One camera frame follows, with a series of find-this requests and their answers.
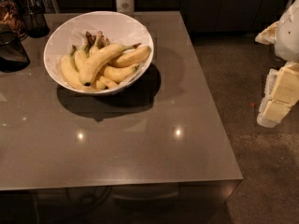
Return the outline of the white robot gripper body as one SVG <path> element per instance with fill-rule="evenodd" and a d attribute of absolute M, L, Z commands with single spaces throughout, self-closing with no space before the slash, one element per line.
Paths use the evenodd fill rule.
<path fill-rule="evenodd" d="M 299 0 L 295 0 L 278 21 L 275 54 L 299 62 Z"/>

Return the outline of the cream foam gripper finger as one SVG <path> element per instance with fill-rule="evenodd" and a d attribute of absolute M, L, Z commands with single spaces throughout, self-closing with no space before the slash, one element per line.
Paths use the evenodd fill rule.
<path fill-rule="evenodd" d="M 271 69 L 266 77 L 257 123 L 266 128 L 274 128 L 298 101 L 299 63 L 286 62 L 279 70 Z"/>
<path fill-rule="evenodd" d="M 275 21 L 270 26 L 265 28 L 263 31 L 257 34 L 255 41 L 264 45 L 275 44 L 277 40 L 277 28 L 278 22 Z"/>

